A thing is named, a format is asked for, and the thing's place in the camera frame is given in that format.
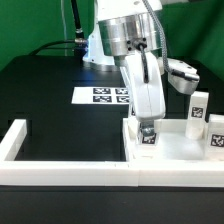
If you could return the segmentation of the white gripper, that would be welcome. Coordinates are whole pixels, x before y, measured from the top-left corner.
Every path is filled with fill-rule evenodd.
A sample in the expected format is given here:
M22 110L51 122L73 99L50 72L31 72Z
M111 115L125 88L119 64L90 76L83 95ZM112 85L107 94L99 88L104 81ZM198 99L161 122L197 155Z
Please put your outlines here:
M140 132L144 137L155 134L154 120L165 116L165 99L161 74L164 72L162 58L146 53L149 81L144 81L141 54L134 51L124 57L121 72L130 96L136 119L140 123ZM192 95L200 77L197 70L183 61L168 59L170 71L168 81L180 93Z

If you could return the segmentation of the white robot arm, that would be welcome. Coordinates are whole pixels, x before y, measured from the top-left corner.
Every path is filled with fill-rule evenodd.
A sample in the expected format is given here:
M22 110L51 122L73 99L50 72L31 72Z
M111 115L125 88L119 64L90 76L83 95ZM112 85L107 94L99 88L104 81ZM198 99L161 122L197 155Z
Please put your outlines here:
M94 0L94 29L88 37L86 66L121 71L128 89L129 111L144 137L155 134L154 123L165 116L161 75L191 95L200 80L197 71L167 57L166 39L157 13L181 0Z

